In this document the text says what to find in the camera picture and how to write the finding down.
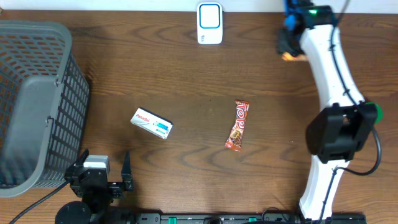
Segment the orange Top chocolate bar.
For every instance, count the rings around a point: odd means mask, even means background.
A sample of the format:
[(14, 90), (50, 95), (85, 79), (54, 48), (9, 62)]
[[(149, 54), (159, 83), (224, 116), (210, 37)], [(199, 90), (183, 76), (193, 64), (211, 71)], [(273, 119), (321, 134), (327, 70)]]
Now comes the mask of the orange Top chocolate bar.
[(240, 151), (250, 103), (244, 100), (235, 100), (235, 103), (236, 117), (234, 120), (234, 125), (231, 128), (231, 132), (224, 146), (234, 151)]

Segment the green lid white jar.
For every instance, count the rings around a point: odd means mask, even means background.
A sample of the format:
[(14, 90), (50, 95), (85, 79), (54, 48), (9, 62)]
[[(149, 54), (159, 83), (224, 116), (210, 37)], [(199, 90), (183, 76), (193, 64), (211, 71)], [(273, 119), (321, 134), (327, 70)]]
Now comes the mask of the green lid white jar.
[(377, 114), (376, 119), (375, 119), (375, 123), (376, 124), (379, 123), (380, 121), (382, 121), (382, 119), (384, 117), (384, 112), (383, 112), (382, 108), (378, 104), (373, 103), (373, 102), (367, 102), (367, 103), (365, 103), (365, 105), (370, 105), (370, 106), (375, 107), (376, 114)]

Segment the white Panadol box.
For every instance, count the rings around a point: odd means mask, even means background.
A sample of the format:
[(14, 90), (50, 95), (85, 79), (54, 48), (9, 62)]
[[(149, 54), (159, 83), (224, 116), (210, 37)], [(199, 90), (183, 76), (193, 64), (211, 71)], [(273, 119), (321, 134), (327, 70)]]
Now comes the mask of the white Panadol box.
[(170, 121), (147, 111), (144, 108), (137, 109), (131, 118), (131, 123), (162, 139), (168, 138), (174, 126)]

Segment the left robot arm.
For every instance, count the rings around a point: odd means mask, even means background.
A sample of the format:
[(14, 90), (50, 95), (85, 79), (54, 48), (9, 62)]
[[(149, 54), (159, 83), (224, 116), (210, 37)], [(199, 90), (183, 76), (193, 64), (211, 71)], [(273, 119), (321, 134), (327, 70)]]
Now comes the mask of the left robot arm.
[(65, 172), (65, 180), (80, 198), (65, 204), (56, 214), (56, 223), (135, 223), (135, 215), (127, 209), (112, 207), (134, 190), (130, 154), (124, 156), (121, 181), (110, 182), (109, 157), (83, 154)]

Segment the small orange snack box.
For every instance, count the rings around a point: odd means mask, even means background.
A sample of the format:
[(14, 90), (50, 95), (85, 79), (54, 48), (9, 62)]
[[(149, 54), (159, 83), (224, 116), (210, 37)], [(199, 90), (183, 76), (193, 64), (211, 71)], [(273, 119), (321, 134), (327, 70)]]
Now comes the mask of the small orange snack box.
[(289, 62), (289, 61), (307, 61), (308, 57), (304, 54), (293, 55), (288, 52), (284, 52), (282, 54), (282, 59)]

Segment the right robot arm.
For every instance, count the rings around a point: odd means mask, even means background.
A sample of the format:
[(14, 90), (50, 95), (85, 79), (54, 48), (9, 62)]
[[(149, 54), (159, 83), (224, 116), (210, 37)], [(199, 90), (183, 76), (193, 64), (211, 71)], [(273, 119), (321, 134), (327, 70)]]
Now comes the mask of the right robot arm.
[[(333, 216), (334, 197), (343, 173), (367, 176), (379, 167), (382, 146), (374, 125), (382, 119), (381, 109), (366, 101), (351, 76), (340, 42), (344, 14), (336, 15), (330, 6), (317, 6), (310, 0), (285, 0), (284, 5), (278, 52), (285, 61), (310, 64), (320, 102), (320, 112), (305, 131), (311, 167), (298, 202), (300, 220), (352, 222), (348, 215)], [(370, 135), (376, 144), (374, 165), (362, 172), (350, 169), (350, 161)]]

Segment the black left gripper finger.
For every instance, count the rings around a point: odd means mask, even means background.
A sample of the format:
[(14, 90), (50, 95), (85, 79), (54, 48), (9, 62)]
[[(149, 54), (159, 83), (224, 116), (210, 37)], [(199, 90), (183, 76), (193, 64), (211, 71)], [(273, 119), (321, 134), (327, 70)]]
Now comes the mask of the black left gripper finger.
[(89, 156), (89, 150), (85, 149), (83, 153), (79, 156), (79, 158), (75, 161), (75, 167), (83, 167), (83, 163), (85, 162), (86, 158)]
[(131, 183), (132, 182), (132, 171), (131, 171), (131, 162), (130, 162), (130, 153), (126, 152), (123, 162), (123, 167), (121, 170), (121, 177), (123, 182)]

